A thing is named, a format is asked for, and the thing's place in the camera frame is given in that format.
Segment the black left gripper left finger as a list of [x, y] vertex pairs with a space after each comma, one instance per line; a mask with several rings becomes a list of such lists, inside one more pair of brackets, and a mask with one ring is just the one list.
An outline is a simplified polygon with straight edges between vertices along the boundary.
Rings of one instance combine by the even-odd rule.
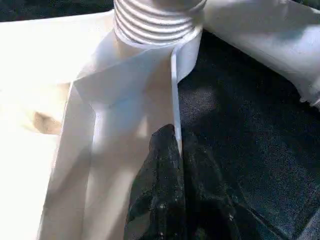
[[183, 240], [186, 237], [184, 170], [173, 125], [150, 138], [148, 155], [131, 187], [124, 227], [126, 240]]

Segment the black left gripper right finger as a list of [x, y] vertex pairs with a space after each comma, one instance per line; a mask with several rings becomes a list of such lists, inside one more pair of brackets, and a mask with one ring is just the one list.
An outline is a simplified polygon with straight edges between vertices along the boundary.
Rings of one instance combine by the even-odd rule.
[[188, 239], [243, 239], [213, 149], [202, 143], [196, 134], [186, 133], [182, 153]]

